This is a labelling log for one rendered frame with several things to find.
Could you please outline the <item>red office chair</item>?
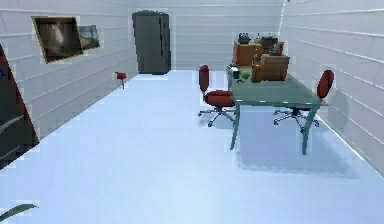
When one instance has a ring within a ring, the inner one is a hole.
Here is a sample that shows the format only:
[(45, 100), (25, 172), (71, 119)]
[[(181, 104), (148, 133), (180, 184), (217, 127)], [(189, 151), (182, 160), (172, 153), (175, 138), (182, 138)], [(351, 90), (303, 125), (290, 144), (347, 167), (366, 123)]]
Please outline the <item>red office chair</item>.
[[(320, 99), (324, 99), (327, 97), (330, 89), (333, 85), (334, 81), (334, 72), (331, 70), (325, 70), (318, 82), (316, 94)], [(309, 108), (297, 108), (297, 107), (289, 107), (287, 110), (276, 110), (274, 112), (275, 115), (283, 114), (283, 117), (276, 118), (273, 120), (274, 125), (278, 125), (280, 121), (286, 119), (294, 119), (298, 126), (300, 127), (300, 131), (304, 130), (304, 126), (300, 123), (299, 119), (306, 119), (304, 112), (309, 112)]]
[(209, 91), (209, 78), (209, 67), (207, 65), (200, 66), (198, 72), (199, 88), (203, 96), (203, 101), (212, 106), (212, 109), (200, 111), (198, 116), (215, 113), (215, 116), (208, 122), (208, 127), (211, 127), (219, 116), (227, 117), (232, 122), (232, 125), (235, 125), (235, 119), (230, 115), (230, 112), (236, 113), (235, 110), (232, 110), (235, 103), (232, 99), (231, 93), (228, 90)]

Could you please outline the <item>brown tall wooden holder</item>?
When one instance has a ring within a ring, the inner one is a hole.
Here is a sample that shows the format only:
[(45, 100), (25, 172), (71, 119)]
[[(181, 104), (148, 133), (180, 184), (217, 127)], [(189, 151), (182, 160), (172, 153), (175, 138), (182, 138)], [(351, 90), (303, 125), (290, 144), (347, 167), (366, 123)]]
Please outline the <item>brown tall wooden holder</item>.
[(252, 78), (253, 83), (259, 83), (263, 80), (263, 66), (259, 62), (257, 55), (253, 57), (252, 60)]

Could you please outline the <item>small red stool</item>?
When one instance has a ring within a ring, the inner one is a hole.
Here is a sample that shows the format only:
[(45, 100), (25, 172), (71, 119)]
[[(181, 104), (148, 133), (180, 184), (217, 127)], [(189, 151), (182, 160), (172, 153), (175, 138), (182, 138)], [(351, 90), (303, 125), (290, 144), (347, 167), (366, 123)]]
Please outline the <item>small red stool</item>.
[(122, 88), (125, 88), (125, 79), (127, 78), (127, 74), (124, 72), (117, 72), (116, 78), (121, 81)]

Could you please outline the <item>dark grey fridge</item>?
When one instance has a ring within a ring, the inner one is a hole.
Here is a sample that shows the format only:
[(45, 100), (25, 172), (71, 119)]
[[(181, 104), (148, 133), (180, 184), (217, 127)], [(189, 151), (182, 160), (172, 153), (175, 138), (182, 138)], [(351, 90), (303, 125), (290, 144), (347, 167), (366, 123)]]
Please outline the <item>dark grey fridge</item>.
[[(165, 54), (161, 56), (159, 16), (163, 16)], [(171, 70), (169, 15), (142, 10), (132, 14), (138, 71), (140, 74), (163, 75)]]

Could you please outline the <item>green glass table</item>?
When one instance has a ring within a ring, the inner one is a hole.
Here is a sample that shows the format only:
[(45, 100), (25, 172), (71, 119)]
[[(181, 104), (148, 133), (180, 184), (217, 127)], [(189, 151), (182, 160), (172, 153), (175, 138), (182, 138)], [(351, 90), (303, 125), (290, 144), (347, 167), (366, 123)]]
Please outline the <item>green glass table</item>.
[(327, 103), (320, 99), (312, 90), (288, 75), (284, 81), (262, 81), (252, 83), (249, 79), (238, 83), (233, 78), (232, 68), (227, 69), (228, 90), (235, 102), (235, 122), (230, 149), (236, 144), (241, 116), (241, 106), (272, 106), (309, 108), (302, 133), (302, 154), (307, 154), (308, 136), (314, 117), (321, 106)]

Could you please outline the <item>brown wooden box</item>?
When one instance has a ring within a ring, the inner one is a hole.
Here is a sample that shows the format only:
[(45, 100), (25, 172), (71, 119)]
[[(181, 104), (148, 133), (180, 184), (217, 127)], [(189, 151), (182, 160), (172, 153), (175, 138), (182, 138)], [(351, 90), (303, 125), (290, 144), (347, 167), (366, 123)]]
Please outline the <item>brown wooden box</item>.
[(267, 81), (284, 81), (287, 76), (289, 60), (290, 57), (286, 55), (272, 56), (263, 54), (260, 61), (263, 79)]

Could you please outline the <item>dark coffee machine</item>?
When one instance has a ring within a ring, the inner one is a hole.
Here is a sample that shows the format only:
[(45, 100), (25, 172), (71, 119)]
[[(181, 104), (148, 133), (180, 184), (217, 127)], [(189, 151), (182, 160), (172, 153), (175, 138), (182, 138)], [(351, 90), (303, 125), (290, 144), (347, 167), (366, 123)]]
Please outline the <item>dark coffee machine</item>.
[(278, 38), (273, 36), (266, 36), (260, 39), (260, 44), (263, 47), (263, 53), (268, 54), (274, 44), (278, 43)]

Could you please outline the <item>dark room door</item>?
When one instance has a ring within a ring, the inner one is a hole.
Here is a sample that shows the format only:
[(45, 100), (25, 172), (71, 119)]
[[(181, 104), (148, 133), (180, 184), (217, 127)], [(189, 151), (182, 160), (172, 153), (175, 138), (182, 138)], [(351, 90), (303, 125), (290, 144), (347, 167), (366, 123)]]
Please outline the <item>dark room door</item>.
[(0, 170), (38, 144), (35, 128), (0, 44)]

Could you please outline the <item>green house plant leaf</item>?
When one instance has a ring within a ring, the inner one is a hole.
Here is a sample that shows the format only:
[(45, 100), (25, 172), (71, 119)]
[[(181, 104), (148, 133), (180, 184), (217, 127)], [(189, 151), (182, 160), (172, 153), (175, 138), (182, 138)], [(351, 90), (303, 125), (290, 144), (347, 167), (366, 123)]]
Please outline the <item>green house plant leaf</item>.
[(0, 215), (0, 222), (12, 217), (12, 216), (15, 216), (19, 213), (22, 213), (22, 212), (25, 212), (29, 209), (32, 209), (32, 208), (37, 208), (37, 205), (34, 205), (34, 204), (20, 204), (20, 205), (17, 205), (11, 209), (9, 209), (8, 211), (4, 212), (3, 214)]

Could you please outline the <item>small landscape wall picture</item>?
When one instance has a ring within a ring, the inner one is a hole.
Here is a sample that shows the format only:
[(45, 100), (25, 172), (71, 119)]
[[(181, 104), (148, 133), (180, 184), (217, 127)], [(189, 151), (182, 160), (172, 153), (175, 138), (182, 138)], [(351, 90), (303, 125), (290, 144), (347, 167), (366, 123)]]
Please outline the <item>small landscape wall picture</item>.
[(97, 28), (95, 25), (79, 26), (80, 42), (84, 50), (100, 46)]

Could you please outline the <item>dark framed wall picture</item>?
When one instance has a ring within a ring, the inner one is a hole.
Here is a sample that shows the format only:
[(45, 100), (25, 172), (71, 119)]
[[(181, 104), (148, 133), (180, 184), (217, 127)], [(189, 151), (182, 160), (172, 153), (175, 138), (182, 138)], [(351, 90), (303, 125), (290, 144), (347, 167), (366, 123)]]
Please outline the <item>dark framed wall picture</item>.
[(32, 16), (46, 64), (83, 54), (77, 20), (73, 16)]

